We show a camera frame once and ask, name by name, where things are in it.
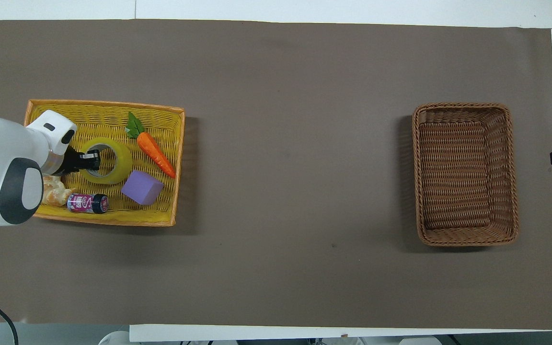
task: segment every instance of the wicker basket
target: wicker basket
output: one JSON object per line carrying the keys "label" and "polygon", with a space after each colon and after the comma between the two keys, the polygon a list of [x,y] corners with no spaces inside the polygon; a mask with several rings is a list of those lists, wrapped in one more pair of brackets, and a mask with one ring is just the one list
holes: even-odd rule
{"label": "wicker basket", "polygon": [[416,223],[428,245],[498,245],[518,234],[512,122],[504,105],[432,103],[412,119]]}
{"label": "wicker basket", "polygon": [[[119,103],[103,101],[29,100],[24,124],[28,125],[46,110],[56,111],[72,120],[78,130],[70,145],[77,150],[88,140],[107,137],[127,146],[133,159],[132,168],[153,175],[164,184],[161,194],[153,205],[138,205],[121,193],[125,181],[114,185],[93,184],[75,172],[62,177],[67,188],[76,188],[85,194],[105,194],[110,201],[105,214],[72,213],[65,207],[41,205],[35,216],[56,220],[80,221],[109,225],[136,225],[168,227],[175,224],[180,184],[180,163],[184,138],[184,109],[162,105]],[[138,148],[135,140],[125,134],[127,114],[133,112],[142,121],[170,159],[176,170],[176,178],[165,175],[158,166]],[[104,155],[101,168],[105,171],[114,166],[114,156]]]}

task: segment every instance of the purple block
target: purple block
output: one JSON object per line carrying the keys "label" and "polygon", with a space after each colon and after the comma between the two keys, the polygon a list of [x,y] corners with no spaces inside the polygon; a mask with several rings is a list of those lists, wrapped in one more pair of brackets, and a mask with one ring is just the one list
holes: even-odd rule
{"label": "purple block", "polygon": [[158,179],[146,172],[134,170],[121,192],[140,205],[152,205],[162,189],[163,183]]}

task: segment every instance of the brown table mat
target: brown table mat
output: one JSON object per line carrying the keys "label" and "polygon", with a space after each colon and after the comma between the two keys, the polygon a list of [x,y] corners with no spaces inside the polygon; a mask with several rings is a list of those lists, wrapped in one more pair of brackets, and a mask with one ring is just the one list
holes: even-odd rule
{"label": "brown table mat", "polygon": [[[0,22],[0,116],[29,98],[184,107],[178,224],[0,228],[0,307],[31,323],[552,329],[547,29]],[[417,238],[410,116],[499,102],[520,236]]]}

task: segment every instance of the small can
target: small can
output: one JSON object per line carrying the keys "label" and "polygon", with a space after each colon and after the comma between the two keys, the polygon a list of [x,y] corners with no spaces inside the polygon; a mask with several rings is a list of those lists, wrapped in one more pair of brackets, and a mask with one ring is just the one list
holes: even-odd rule
{"label": "small can", "polygon": [[68,210],[74,213],[102,214],[108,210],[108,197],[104,194],[72,193],[68,198]]}

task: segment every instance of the toy carrot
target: toy carrot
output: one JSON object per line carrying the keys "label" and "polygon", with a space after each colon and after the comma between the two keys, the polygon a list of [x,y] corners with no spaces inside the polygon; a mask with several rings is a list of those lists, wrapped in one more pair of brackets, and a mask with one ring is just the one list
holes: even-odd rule
{"label": "toy carrot", "polygon": [[175,179],[176,171],[173,169],[167,157],[163,154],[163,151],[155,142],[155,139],[144,130],[142,122],[136,118],[132,112],[129,112],[129,122],[125,127],[125,132],[129,138],[135,139],[138,142],[138,146],[144,153],[146,153],[150,159],[152,159],[164,173],[169,177]]}

